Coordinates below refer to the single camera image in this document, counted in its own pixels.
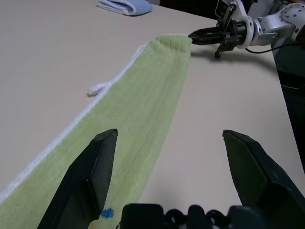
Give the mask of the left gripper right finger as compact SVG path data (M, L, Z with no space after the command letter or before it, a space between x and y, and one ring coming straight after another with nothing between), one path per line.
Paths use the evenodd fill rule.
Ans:
M249 136L224 130L223 138L242 205L260 209L271 229L303 229L305 198L288 174Z

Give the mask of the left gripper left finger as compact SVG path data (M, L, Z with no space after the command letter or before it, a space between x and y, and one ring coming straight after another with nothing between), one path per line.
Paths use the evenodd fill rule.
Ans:
M87 229L97 220L109 190L118 131L97 134L71 163L38 228Z

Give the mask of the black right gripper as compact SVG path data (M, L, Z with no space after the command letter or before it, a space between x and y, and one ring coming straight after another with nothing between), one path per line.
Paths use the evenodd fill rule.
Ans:
M188 36L195 45L219 44L214 54L215 58L219 59L223 52L232 51L237 45L243 44L246 34L247 28L244 21L231 20L227 27L219 21L216 27L198 29Z

